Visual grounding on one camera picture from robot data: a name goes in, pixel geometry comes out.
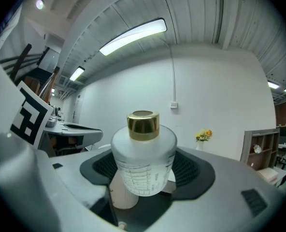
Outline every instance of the ceiling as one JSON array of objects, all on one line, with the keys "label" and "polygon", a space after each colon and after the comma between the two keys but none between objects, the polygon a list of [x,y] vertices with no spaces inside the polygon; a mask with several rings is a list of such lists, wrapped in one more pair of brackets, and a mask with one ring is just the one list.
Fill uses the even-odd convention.
[{"label": "ceiling", "polygon": [[[84,60],[86,71],[74,89],[112,63],[163,46],[162,41],[205,42],[220,44],[224,50],[232,45],[252,51],[267,79],[281,86],[272,90],[274,102],[286,101],[286,25],[268,0],[44,0],[45,11],[36,10],[34,0],[27,2],[28,18],[40,18],[38,23],[65,39],[58,60],[60,85],[67,84]],[[47,22],[50,15],[45,19],[34,11],[52,14],[55,21]],[[117,35],[158,17],[166,21],[165,33],[130,43],[108,56],[99,52]]]}]

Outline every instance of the dark gray base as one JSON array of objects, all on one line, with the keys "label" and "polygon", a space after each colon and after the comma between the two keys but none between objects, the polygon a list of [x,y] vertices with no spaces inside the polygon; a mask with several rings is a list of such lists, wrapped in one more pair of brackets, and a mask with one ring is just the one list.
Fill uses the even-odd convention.
[{"label": "dark gray base", "polygon": [[139,197],[138,203],[131,209],[114,208],[114,211],[118,221],[127,223],[128,231],[143,232],[166,212],[171,203],[170,195],[157,194],[150,197]]}]

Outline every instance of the white bottle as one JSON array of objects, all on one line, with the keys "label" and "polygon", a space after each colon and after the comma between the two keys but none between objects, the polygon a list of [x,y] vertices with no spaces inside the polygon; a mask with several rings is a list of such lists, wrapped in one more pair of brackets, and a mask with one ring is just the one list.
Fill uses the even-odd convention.
[{"label": "white bottle", "polygon": [[159,125],[159,113],[136,111],[127,116],[128,126],[118,130],[111,149],[127,189],[139,196],[159,193],[167,184],[176,136]]}]

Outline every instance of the cable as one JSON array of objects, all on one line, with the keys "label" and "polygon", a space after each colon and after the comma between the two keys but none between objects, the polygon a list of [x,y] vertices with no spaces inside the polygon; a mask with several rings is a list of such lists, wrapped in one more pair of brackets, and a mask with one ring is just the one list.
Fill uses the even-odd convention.
[{"label": "cable", "polygon": [[159,40],[161,42],[163,42],[168,48],[169,48],[169,51],[170,51],[170,57],[171,57],[171,61],[172,61],[172,96],[173,96],[173,102],[175,102],[175,70],[174,70],[174,61],[173,61],[173,55],[172,55],[172,50],[171,50],[171,47],[165,42],[163,41],[162,39],[159,38]]}]

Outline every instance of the gold cap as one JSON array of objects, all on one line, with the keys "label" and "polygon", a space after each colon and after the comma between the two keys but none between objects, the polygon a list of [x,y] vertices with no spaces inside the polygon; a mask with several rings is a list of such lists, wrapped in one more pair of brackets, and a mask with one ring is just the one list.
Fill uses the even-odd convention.
[{"label": "gold cap", "polygon": [[135,111],[127,116],[129,135],[138,141],[147,141],[159,135],[159,113]]}]

